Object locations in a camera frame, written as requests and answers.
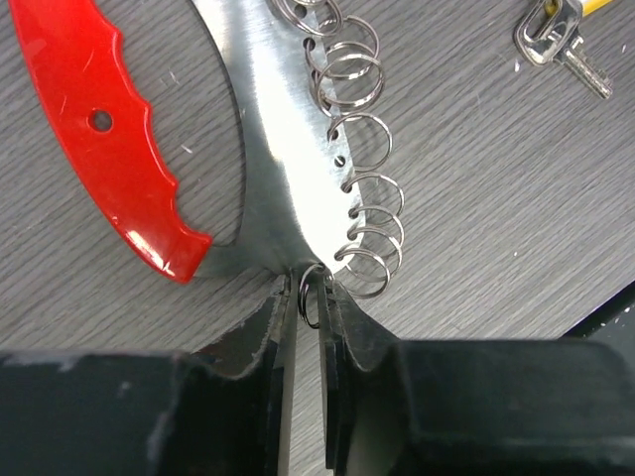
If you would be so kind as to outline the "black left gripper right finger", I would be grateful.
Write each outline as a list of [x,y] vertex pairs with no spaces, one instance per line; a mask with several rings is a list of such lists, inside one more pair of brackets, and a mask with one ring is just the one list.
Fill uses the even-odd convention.
[[630,475],[634,290],[556,339],[400,338],[317,281],[336,475]]

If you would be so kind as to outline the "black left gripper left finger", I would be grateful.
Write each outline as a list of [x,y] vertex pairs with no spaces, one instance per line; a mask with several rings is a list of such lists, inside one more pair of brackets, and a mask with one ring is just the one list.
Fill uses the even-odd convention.
[[202,349],[7,350],[5,475],[276,475],[288,467],[298,286]]

